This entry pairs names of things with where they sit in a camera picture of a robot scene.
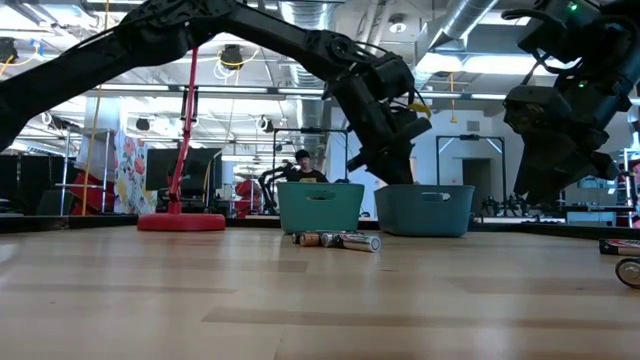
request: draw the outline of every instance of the red base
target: red base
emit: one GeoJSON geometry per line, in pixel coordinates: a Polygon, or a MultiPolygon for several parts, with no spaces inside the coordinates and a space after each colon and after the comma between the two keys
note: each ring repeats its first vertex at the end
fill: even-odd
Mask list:
{"type": "Polygon", "coordinates": [[[214,231],[224,229],[224,216],[215,214],[148,214],[138,217],[138,230],[142,231],[214,231]]]}

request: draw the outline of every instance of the teal basket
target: teal basket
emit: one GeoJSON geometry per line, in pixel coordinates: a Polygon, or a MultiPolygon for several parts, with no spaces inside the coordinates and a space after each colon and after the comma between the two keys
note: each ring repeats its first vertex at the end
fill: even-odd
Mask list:
{"type": "Polygon", "coordinates": [[[364,185],[282,182],[277,186],[285,233],[358,229],[364,185]]]}
{"type": "Polygon", "coordinates": [[[473,186],[389,185],[375,192],[380,230],[399,236],[467,233],[473,186]]]}

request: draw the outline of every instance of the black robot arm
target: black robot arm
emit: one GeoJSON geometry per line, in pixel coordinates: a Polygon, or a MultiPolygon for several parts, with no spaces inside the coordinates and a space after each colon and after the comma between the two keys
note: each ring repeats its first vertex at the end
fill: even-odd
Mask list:
{"type": "Polygon", "coordinates": [[[523,85],[507,95],[504,121],[522,136],[524,152],[515,184],[537,204],[594,175],[613,180],[618,169],[598,150],[618,111],[629,110],[629,92],[640,79],[640,1],[598,7],[587,0],[537,0],[532,9],[503,18],[531,17],[518,46],[537,66],[558,77],[553,87],[523,85]],[[546,65],[553,57],[569,69],[546,65]]]}
{"type": "Polygon", "coordinates": [[[410,140],[431,125],[408,108],[390,106],[409,95],[414,79],[401,57],[375,57],[348,37],[304,30],[235,0],[149,0],[122,22],[32,70],[0,83],[0,148],[11,145],[35,115],[140,66],[182,58],[228,32],[297,60],[325,81],[362,148],[362,165],[389,184],[412,183],[410,140]]]}
{"type": "Polygon", "coordinates": [[[264,211],[267,213],[271,213],[273,215],[277,214],[276,204],[273,196],[273,192],[271,191],[271,184],[274,181],[281,178],[288,178],[289,175],[294,171],[293,164],[288,162],[280,167],[275,169],[267,170],[263,172],[258,178],[258,184],[260,184],[260,190],[262,191],[262,197],[264,198],[264,211]],[[269,180],[265,183],[265,179],[267,176],[271,176],[269,180]]]}

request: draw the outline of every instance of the man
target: man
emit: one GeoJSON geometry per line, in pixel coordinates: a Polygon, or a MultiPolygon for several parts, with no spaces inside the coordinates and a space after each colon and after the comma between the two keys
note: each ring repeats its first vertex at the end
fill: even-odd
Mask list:
{"type": "Polygon", "coordinates": [[[307,150],[296,152],[296,162],[300,165],[300,170],[287,177],[287,181],[328,183],[327,178],[320,171],[311,167],[311,156],[307,150]]]}

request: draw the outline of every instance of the basket handle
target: basket handle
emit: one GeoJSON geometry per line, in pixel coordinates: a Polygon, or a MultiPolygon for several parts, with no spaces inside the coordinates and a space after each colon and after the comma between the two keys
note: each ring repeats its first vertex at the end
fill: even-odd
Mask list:
{"type": "Polygon", "coordinates": [[[336,198],[336,193],[329,190],[308,190],[305,198],[309,201],[331,201],[336,198]]]}
{"type": "Polygon", "coordinates": [[[420,194],[420,198],[424,202],[443,203],[451,200],[449,193],[425,191],[420,194]]]}

